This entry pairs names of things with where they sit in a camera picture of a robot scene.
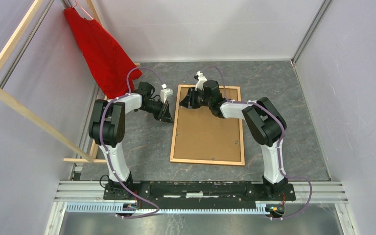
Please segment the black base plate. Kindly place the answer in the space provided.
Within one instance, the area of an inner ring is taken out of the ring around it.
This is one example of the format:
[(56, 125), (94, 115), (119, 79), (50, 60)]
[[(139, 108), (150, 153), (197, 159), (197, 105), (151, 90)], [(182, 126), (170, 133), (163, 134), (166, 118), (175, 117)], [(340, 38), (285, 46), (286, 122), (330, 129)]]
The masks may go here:
[(274, 198), (266, 196), (263, 182), (252, 181), (133, 181), (132, 190), (104, 189), (105, 200), (125, 201), (126, 209), (254, 209), (259, 202), (296, 200), (288, 183)]

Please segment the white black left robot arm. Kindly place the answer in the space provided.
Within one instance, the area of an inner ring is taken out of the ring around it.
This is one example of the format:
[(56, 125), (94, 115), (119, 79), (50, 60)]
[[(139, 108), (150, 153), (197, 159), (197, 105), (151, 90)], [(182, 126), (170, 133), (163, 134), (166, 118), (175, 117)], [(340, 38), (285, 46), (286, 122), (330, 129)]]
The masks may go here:
[(94, 102), (88, 133), (99, 145), (108, 165), (106, 189), (114, 190), (121, 199), (129, 199), (134, 194), (131, 171), (125, 162), (122, 147), (126, 115), (131, 111), (142, 110), (152, 114), (157, 121), (173, 123), (168, 102), (173, 90), (162, 85), (159, 99), (155, 99), (154, 92), (155, 88), (150, 83), (140, 82), (131, 93)]

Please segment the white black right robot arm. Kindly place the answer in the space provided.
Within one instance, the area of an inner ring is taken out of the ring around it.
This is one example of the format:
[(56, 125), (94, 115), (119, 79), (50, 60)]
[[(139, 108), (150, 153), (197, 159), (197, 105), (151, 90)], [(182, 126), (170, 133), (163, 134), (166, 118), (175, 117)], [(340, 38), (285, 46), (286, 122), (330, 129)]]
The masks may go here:
[(255, 101), (224, 98), (215, 80), (190, 88), (179, 103), (188, 109), (208, 107), (218, 118), (246, 121), (254, 140), (260, 145), (264, 163), (263, 194), (270, 200), (282, 195), (288, 181), (282, 170), (282, 142), (287, 128), (284, 118), (267, 97)]

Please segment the red cloth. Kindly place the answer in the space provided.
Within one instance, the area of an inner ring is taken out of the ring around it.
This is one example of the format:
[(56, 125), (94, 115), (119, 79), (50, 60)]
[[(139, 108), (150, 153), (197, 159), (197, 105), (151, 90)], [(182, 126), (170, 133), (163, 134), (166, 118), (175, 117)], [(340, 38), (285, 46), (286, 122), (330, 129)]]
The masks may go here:
[(133, 81), (142, 76), (120, 44), (96, 20), (82, 18), (75, 8), (64, 10), (76, 43), (90, 72), (103, 93), (113, 99), (135, 89)]

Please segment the wooden rack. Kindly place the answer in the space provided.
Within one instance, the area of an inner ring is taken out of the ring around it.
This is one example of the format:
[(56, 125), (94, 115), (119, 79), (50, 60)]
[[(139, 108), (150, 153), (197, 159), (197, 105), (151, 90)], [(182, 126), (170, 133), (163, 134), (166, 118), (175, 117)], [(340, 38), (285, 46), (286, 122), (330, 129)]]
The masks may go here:
[[(0, 0), (0, 51), (32, 1)], [(4, 91), (83, 151), (95, 81), (55, 1), (15, 67)], [(0, 162), (71, 158), (75, 152), (0, 100)]]

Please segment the aluminium rail frame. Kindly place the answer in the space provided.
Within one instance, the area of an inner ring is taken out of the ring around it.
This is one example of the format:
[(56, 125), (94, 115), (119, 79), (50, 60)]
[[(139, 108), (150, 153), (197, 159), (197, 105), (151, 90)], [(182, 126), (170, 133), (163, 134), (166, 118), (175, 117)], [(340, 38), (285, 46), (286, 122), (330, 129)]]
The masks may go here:
[(45, 234), (359, 234), (341, 182), (292, 181), (273, 197), (253, 181), (134, 185), (128, 194), (105, 181), (61, 181)]

